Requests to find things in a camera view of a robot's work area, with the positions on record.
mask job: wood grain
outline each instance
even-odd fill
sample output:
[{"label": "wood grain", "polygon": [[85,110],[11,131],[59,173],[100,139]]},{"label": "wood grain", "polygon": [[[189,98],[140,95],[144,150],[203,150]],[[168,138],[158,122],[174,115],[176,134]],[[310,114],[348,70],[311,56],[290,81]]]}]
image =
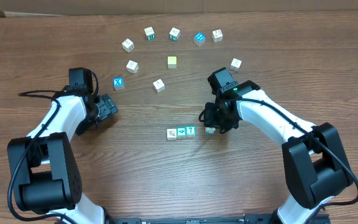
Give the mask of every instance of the wood grain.
[{"label": "wood grain", "polygon": [[[155,40],[145,40],[148,26]],[[172,27],[181,30],[177,43],[168,39]],[[210,38],[216,29],[224,34],[220,43]],[[193,43],[197,32],[207,36],[202,47]],[[126,38],[135,44],[131,53],[121,47]],[[167,69],[168,56],[178,57],[177,69]],[[60,90],[73,67],[95,71],[99,92],[119,108],[71,143],[85,194],[112,216],[241,216],[278,208],[288,196],[280,147],[249,123],[206,136],[197,120],[214,100],[207,77],[233,58],[242,60],[233,73],[239,82],[252,80],[301,118],[337,127],[358,176],[358,11],[0,19],[0,223],[19,223],[6,205],[6,146],[50,107],[17,94]],[[137,74],[126,71],[128,60],[139,63]],[[114,91],[118,76],[125,90]],[[166,89],[157,94],[152,82],[159,78]],[[167,128],[186,124],[196,125],[195,139],[166,140]],[[336,200],[355,195],[352,186]],[[358,204],[327,212],[333,223],[358,223]]]}]

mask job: black cable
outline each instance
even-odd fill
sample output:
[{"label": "black cable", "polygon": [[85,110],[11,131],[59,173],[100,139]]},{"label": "black cable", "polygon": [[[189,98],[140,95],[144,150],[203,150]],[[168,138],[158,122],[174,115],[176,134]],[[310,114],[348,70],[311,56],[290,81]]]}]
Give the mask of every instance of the black cable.
[{"label": "black cable", "polygon": [[205,114],[205,109],[200,113],[200,115],[198,116],[198,121],[199,122],[205,122],[205,119],[201,119],[201,117]]},{"label": "black cable", "polygon": [[27,157],[27,153],[31,150],[31,147],[33,146],[34,142],[36,142],[36,140],[39,138],[39,136],[48,128],[48,125],[52,122],[52,120],[54,119],[54,117],[56,117],[57,113],[59,112],[59,109],[61,107],[60,103],[58,100],[54,99],[51,96],[45,96],[45,95],[30,95],[30,93],[58,93],[59,91],[55,91],[55,90],[34,90],[34,91],[27,91],[27,92],[23,92],[23,93],[19,93],[19,96],[26,96],[26,97],[36,97],[36,98],[45,98],[45,99],[50,99],[54,102],[56,102],[56,110],[53,112],[53,114],[51,115],[51,117],[47,120],[47,122],[41,127],[40,131],[31,139],[29,145],[26,147],[26,149],[24,150],[21,158],[19,159],[19,162],[16,165],[16,168],[12,174],[11,177],[11,181],[9,183],[9,188],[7,191],[7,206],[9,208],[9,210],[11,211],[12,215],[17,218],[20,221],[24,221],[24,222],[32,222],[32,221],[38,221],[38,220],[43,220],[46,218],[50,218],[50,217],[60,217],[60,218],[64,218],[65,220],[67,220],[68,222],[75,224],[74,220],[72,220],[70,217],[67,217],[64,214],[61,213],[53,213],[53,214],[46,214],[46,215],[41,215],[39,217],[32,217],[32,218],[27,218],[27,217],[22,217],[20,216],[13,207],[13,203],[12,203],[12,191],[13,191],[13,185],[14,182],[16,180],[17,174],[19,173],[19,169],[21,167],[21,165],[24,162],[24,159]]},{"label": "black cable", "polygon": [[320,142],[318,139],[316,139],[312,134],[310,134],[309,132],[304,130],[296,122],[292,121],[287,115],[285,115],[279,109],[277,109],[276,107],[274,107],[273,105],[271,105],[269,103],[266,103],[263,100],[261,101],[261,100],[255,100],[255,99],[249,99],[249,98],[241,98],[241,99],[225,100],[224,102],[232,102],[232,101],[248,101],[248,102],[259,103],[261,105],[269,107],[274,112],[276,112],[281,117],[283,117],[285,120],[287,120],[292,126],[294,126],[296,129],[300,130],[302,133],[304,133],[310,139],[312,139],[315,143],[317,143],[323,149],[323,151],[328,153],[332,158],[334,158],[343,167],[343,169],[350,175],[350,177],[353,179],[353,181],[354,181],[354,183],[356,185],[356,188],[357,188],[357,196],[356,196],[356,198],[354,198],[353,200],[350,200],[350,201],[346,201],[346,202],[328,202],[328,203],[321,204],[316,209],[314,215],[310,216],[309,219],[307,219],[306,223],[308,223],[324,207],[332,206],[332,205],[341,205],[341,206],[342,205],[352,205],[352,204],[355,204],[355,203],[358,202],[358,179],[357,179],[357,177],[354,175],[354,173],[352,171],[350,171],[347,168],[347,166],[345,166],[345,164],[333,152],[331,152],[331,150],[329,150],[327,148],[327,146],[325,146],[322,142]]},{"label": "black cable", "polygon": [[96,74],[94,72],[91,72],[91,73],[94,76],[94,79],[96,80],[96,88],[93,93],[93,98],[96,99],[96,97],[98,97],[98,93],[99,93],[99,81],[98,81],[98,78],[96,77]]}]

